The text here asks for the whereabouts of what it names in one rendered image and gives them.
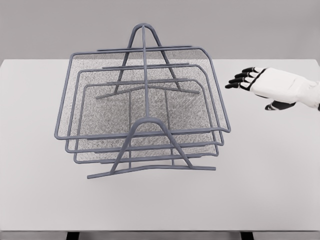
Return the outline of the small grey mesh tray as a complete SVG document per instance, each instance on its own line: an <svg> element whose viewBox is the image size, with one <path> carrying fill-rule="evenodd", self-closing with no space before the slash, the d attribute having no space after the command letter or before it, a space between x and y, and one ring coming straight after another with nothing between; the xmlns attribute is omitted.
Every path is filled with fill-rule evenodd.
<svg viewBox="0 0 320 240"><path fill-rule="evenodd" d="M171 131L176 142L190 158L214 156L221 137L217 131L196 134L176 134L177 130L210 128L216 125L205 82L182 79L182 91L173 91L172 82L151 82L148 86L149 116L160 119ZM145 88L142 84L115 87L106 84L88 84L77 95L71 133L80 139L71 140L68 149L75 160L85 162L113 162L133 123L146 116ZM170 141L154 123L145 123L136 130L139 136L131 140L123 154L125 159L154 159L173 161L179 154L169 148Z"/></svg>

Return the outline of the large grey mesh tray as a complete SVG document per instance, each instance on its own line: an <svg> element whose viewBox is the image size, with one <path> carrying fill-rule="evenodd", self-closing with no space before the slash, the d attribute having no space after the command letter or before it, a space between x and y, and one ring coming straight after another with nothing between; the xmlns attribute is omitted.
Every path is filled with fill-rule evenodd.
<svg viewBox="0 0 320 240"><path fill-rule="evenodd" d="M182 92L182 88L173 69L178 67L199 68L205 76L205 87L207 87L205 94L210 97L207 104L212 107L210 111L214 113L215 126L195 130L179 129L175 131L175 134L190 135L215 131L229 133L231 131L211 57L202 47L185 45L98 49L72 53L68 63L54 136L58 140L71 139L68 133L65 136L60 135L60 126L67 126L69 129L72 127L80 82L78 78L82 73L119 72L117 80L111 82L111 85L114 86L113 95L119 95L119 86L128 84L128 81L122 80L125 71L159 69L160 67L168 69L170 78L167 79L167 82L174 83L173 91L177 92Z"/></svg>

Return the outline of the medium grey mesh tray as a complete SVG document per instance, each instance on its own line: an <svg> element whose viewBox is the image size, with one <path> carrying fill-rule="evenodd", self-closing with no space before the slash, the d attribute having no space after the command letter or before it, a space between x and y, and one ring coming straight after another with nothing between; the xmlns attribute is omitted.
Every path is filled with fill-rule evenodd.
<svg viewBox="0 0 320 240"><path fill-rule="evenodd" d="M101 67L72 72L59 134L71 153L131 146L222 142L228 128L215 75L208 63Z"/></svg>

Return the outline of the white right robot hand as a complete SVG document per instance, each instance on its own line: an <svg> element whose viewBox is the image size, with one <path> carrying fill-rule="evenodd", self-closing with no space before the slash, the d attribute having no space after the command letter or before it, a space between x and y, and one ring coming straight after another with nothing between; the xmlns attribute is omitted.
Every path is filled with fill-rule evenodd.
<svg viewBox="0 0 320 240"><path fill-rule="evenodd" d="M305 77L275 68L245 68L228 81L226 89L242 89L256 96L272 99L267 111L285 110L300 102L316 108L312 88L317 85Z"/></svg>

